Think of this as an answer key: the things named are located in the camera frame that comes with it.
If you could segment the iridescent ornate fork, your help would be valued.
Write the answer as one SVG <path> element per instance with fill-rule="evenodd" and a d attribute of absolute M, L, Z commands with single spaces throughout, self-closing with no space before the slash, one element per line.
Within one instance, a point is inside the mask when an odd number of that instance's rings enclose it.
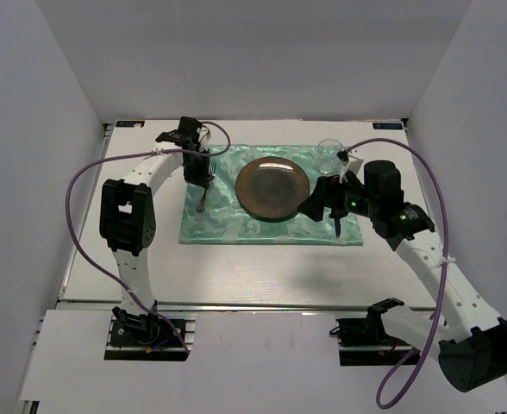
<path fill-rule="evenodd" d="M 208 164 L 207 185 L 205 186 L 205 188 L 203 190 L 203 195 L 197 204 L 197 208 L 196 208 L 197 213 L 203 213 L 205 211 L 207 192 L 208 192 L 208 189 L 210 188 L 210 184 L 214 180 L 215 176 L 216 176 L 216 165 L 214 164 L 213 161 L 210 161 Z"/>

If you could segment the purple handled knife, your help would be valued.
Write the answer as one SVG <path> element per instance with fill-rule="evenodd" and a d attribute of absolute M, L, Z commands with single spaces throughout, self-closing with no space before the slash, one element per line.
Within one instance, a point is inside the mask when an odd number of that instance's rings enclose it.
<path fill-rule="evenodd" d="M 334 224 L 335 224 L 335 236 L 339 238 L 341 236 L 341 219 L 337 214 L 334 214 Z"/>

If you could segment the brown speckled ceramic plate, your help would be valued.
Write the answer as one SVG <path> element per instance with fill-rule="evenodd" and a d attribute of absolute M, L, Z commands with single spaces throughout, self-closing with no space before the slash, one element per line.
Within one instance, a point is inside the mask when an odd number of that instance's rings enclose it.
<path fill-rule="evenodd" d="M 310 195 L 310 179 L 297 163 L 266 156 L 247 163 L 235 180 L 235 195 L 242 209 L 262 222 L 292 219 Z"/>

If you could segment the clear drinking glass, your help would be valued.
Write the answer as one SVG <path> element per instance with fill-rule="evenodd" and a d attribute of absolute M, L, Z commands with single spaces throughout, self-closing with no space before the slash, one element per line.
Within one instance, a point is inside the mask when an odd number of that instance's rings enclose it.
<path fill-rule="evenodd" d="M 321 174 L 330 174 L 341 165 L 337 153 L 342 144 L 335 139 L 324 139 L 317 146 L 317 169 Z"/>

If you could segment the green satin patterned cloth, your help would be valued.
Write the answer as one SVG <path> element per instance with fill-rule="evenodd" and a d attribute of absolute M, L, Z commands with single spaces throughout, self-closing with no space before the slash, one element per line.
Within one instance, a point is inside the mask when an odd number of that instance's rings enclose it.
<path fill-rule="evenodd" d="M 329 217 L 317 223 L 298 214 L 283 222 L 270 223 L 248 215 L 235 195 L 235 180 L 248 162 L 265 156 L 282 157 L 295 162 L 306 172 L 311 185 L 315 184 L 320 175 L 317 170 L 316 146 L 235 144 L 227 153 L 211 159 L 216 175 L 207 192 L 204 212 L 197 212 L 203 189 L 195 185 L 186 187 L 178 239 L 181 244 L 316 246 L 364 244 L 355 215 L 341 220 L 340 236 L 335 235 L 335 226 Z"/>

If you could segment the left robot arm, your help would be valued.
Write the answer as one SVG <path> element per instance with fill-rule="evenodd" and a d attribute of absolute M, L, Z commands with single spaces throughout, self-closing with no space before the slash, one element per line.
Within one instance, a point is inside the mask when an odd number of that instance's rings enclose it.
<path fill-rule="evenodd" d="M 108 179 L 101 193 L 99 230 L 117 264 L 122 305 L 116 320 L 142 344 L 154 342 L 160 323 L 150 312 L 157 309 L 147 264 L 147 249 L 156 234 L 153 198 L 161 185 L 181 168 L 185 182 L 204 190 L 214 178 L 209 160 L 209 128 L 183 116 L 178 127 L 156 138 L 157 154 L 146 157 L 119 180 Z"/>

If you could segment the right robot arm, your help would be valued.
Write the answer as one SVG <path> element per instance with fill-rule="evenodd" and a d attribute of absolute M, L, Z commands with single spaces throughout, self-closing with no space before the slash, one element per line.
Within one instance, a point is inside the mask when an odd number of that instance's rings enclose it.
<path fill-rule="evenodd" d="M 388 160 L 364 166 L 364 178 L 353 172 L 320 177 L 298 212 L 319 222 L 325 211 L 338 223 L 350 213 L 370 220 L 435 299 L 435 313 L 424 317 L 403 301 L 385 299 L 367 310 L 368 336 L 385 344 L 400 339 L 431 357 L 448 382 L 468 392 L 507 375 L 507 320 L 468 281 L 454 259 L 441 250 L 435 225 L 416 204 L 405 201 L 401 174 Z"/>

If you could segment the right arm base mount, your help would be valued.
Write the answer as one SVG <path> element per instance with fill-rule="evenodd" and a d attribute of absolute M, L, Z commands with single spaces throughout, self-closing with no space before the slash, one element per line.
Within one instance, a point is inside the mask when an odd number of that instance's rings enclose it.
<path fill-rule="evenodd" d="M 329 331 L 339 346 L 341 367 L 392 367 L 407 355 L 411 345 L 384 331 L 381 316 L 404 302 L 388 298 L 367 308 L 364 317 L 343 317 Z"/>

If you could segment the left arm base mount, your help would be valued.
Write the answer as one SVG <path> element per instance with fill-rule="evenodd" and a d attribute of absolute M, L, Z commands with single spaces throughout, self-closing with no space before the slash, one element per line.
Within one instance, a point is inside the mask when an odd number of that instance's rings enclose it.
<path fill-rule="evenodd" d="M 112 319 L 103 358 L 106 361 L 176 361 L 188 359 L 183 344 L 191 350 L 192 321 L 171 319 L 171 326 L 153 315 L 132 315 L 120 307 Z"/>

